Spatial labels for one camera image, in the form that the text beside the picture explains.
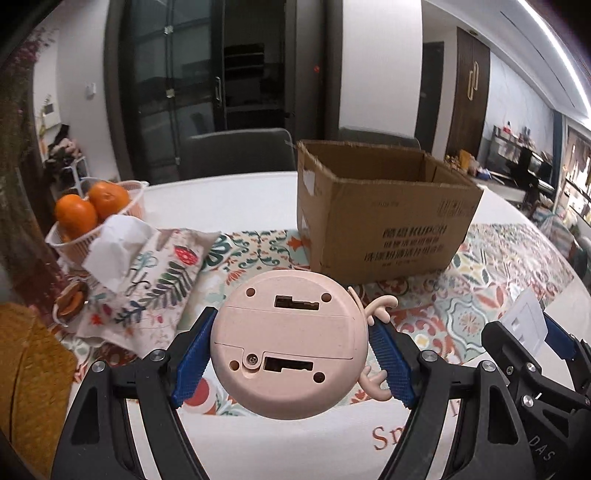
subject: glass door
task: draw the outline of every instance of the glass door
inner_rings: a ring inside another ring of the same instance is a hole
[[[224,130],[223,0],[128,0],[119,85],[134,177],[179,180],[187,137]]]

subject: blue gripper pad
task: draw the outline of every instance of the blue gripper pad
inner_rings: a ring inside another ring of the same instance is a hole
[[[572,337],[566,333],[554,319],[544,312],[544,320],[548,327],[546,343],[562,360],[572,360],[576,355]]]
[[[380,320],[375,319],[374,326],[368,327],[368,330],[369,344],[379,366],[388,372],[386,380],[392,396],[402,401],[406,408],[411,408],[415,402],[415,395],[411,386],[410,367]]]
[[[175,408],[179,408],[185,400],[193,396],[205,372],[210,358],[209,338],[215,317],[211,315],[206,319],[178,365],[176,387],[170,396]]]

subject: wooden cabinet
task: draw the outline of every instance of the wooden cabinet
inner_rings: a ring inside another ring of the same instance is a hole
[[[488,102],[491,51],[475,37],[457,29],[456,96],[446,153],[460,150],[478,155]]]

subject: snack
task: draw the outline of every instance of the snack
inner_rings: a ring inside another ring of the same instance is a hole
[[[73,193],[60,198],[54,212],[60,232],[71,240],[90,232],[99,224],[92,204]]]
[[[88,192],[88,201],[94,205],[101,221],[119,213],[129,205],[129,193],[121,185],[109,181],[95,183]]]

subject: pink round object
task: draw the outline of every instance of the pink round object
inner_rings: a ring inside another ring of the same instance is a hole
[[[368,354],[367,321],[337,282],[307,271],[257,275],[213,323],[212,364],[241,405],[272,419],[303,419],[336,405]]]

